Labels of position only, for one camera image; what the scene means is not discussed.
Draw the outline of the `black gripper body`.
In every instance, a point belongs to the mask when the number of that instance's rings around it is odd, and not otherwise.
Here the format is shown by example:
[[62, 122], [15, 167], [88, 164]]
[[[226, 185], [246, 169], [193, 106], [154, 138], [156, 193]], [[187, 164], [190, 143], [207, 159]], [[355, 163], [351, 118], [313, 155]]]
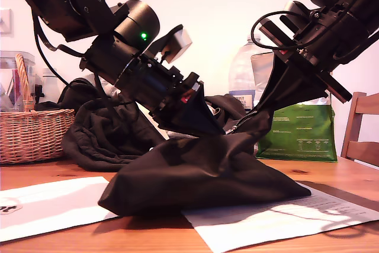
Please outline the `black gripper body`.
[[266, 14], [259, 19], [260, 30], [275, 45], [271, 48], [288, 66], [302, 73], [314, 73], [326, 85], [327, 94], [346, 102], [352, 95], [332, 76], [338, 65], [359, 56], [372, 44], [372, 5], [337, 2], [309, 10], [293, 2], [280, 11], [281, 21], [294, 32], [287, 36]]
[[204, 87], [198, 78], [194, 72], [184, 78], [176, 67], [167, 69], [142, 54], [127, 64], [115, 86], [147, 108], [158, 123], [179, 123], [204, 109]]

